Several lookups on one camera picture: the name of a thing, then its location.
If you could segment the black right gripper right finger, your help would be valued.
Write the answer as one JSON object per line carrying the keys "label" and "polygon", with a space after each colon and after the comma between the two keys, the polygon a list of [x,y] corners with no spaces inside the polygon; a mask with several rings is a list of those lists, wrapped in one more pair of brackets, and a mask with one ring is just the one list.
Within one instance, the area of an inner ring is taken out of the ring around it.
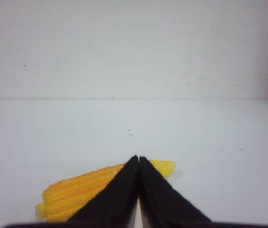
{"label": "black right gripper right finger", "polygon": [[150,223],[211,223],[146,157],[139,158],[139,198]]}

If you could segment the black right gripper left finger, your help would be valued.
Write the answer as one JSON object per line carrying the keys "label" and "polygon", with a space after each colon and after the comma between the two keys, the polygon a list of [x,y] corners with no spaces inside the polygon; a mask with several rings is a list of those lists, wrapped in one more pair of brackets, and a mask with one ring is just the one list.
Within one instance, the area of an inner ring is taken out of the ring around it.
{"label": "black right gripper left finger", "polygon": [[137,204],[139,166],[133,156],[68,223],[130,223]]}

